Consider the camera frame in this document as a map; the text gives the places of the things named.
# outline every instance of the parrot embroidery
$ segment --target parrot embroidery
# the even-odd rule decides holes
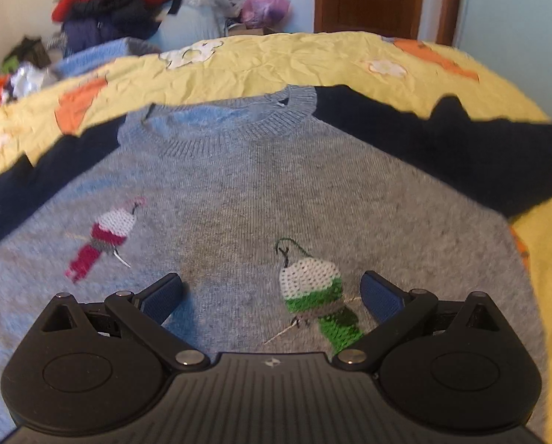
[[[289,265],[291,242],[304,256]],[[334,353],[345,349],[363,336],[358,328],[358,316],[344,303],[342,274],[333,262],[315,259],[292,238],[281,238],[275,245],[285,259],[280,271],[280,291],[288,310],[294,314],[293,324],[317,320],[322,334],[331,342]]]
[[[99,256],[108,253],[117,257],[130,267],[118,254],[120,247],[128,238],[136,223],[134,212],[140,203],[135,203],[132,212],[125,209],[113,209],[100,215],[91,228],[91,239],[79,250],[75,260],[71,261],[65,275],[77,283],[84,279]]]

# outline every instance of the orange pattern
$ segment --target orange pattern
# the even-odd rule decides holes
[[[62,94],[58,99],[58,107],[54,110],[56,123],[62,134],[74,135],[76,133],[93,100],[106,86],[105,77],[98,77]]]
[[[526,269],[527,272],[530,272],[530,265],[531,265],[531,262],[530,262],[530,259],[531,259],[531,254],[530,252],[528,251],[528,247],[526,246],[526,244],[520,239],[520,237],[518,237],[518,234],[516,233],[516,231],[514,230],[514,227],[513,226],[510,226],[510,233],[512,234],[512,236],[514,237],[514,242],[516,242],[516,249],[518,250],[518,253],[520,254],[520,256],[522,257],[522,263],[524,265],[524,268]]]
[[[475,81],[479,81],[479,75],[473,70],[465,70],[462,67],[459,67],[454,61],[449,60],[448,58],[443,57],[439,53],[436,53],[426,44],[419,42],[417,40],[404,40],[403,38],[395,38],[393,44],[400,48],[401,50],[418,57],[422,60],[436,63],[444,68],[446,71],[455,73],[457,75],[462,75],[467,78],[471,78]]]

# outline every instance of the yellow blanket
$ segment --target yellow blanket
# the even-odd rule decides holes
[[[125,57],[0,107],[0,173],[25,153],[33,162],[64,133],[149,103],[183,105],[254,96],[286,84],[347,84],[402,111],[428,117],[456,94],[472,118],[547,121],[515,86],[458,50],[364,33],[232,37],[203,63],[174,70],[157,55]],[[529,271],[549,352],[547,440],[552,443],[552,199],[513,222],[529,250]]]

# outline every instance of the gray sweater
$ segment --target gray sweater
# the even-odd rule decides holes
[[[373,328],[358,293],[369,269],[441,299],[489,292],[545,390],[541,320],[507,222],[312,117],[315,105],[312,87],[288,87],[130,114],[121,147],[0,244],[0,372],[54,293],[101,301],[170,271],[191,293],[165,326],[203,352],[331,354],[322,326],[290,326],[293,280],[274,247],[289,237],[341,280],[362,332]],[[306,258],[288,248],[290,265]],[[543,401],[531,421],[538,433]],[[0,401],[0,436],[11,427]]]

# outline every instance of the green bird embroidery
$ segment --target green bird embroidery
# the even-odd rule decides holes
[[[289,265],[289,248],[292,243],[304,256]],[[280,291],[288,310],[294,314],[293,323],[317,320],[319,329],[333,346],[334,353],[345,349],[363,336],[358,328],[358,316],[344,303],[342,274],[333,262],[309,255],[292,238],[280,238],[275,245],[285,259],[280,271]]]

